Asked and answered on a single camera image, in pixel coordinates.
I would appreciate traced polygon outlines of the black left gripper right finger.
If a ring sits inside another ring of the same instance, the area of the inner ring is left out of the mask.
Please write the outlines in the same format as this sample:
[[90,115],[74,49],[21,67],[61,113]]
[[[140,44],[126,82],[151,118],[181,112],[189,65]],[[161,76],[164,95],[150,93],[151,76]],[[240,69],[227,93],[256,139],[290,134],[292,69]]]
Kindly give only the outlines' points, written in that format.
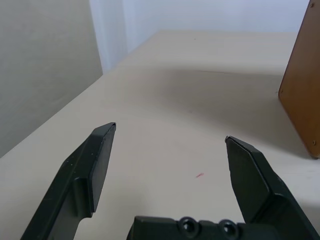
[[231,185],[244,221],[272,227],[280,240],[320,240],[263,153],[233,136],[227,136],[225,144]]

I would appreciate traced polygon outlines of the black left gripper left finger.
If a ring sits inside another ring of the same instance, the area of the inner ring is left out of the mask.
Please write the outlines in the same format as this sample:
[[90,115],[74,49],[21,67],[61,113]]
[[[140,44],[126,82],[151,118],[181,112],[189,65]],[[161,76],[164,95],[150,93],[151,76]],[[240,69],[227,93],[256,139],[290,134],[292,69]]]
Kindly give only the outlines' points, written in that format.
[[60,166],[20,240],[73,240],[96,212],[107,175],[116,123],[95,128]]

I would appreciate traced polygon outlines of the brown wooden cabinet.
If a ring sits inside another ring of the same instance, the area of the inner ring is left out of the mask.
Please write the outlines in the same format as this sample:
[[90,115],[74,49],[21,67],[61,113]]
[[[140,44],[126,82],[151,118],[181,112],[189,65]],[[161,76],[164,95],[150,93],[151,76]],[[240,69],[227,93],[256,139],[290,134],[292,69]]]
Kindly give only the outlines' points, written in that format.
[[320,158],[320,0],[309,0],[278,98],[313,158]]

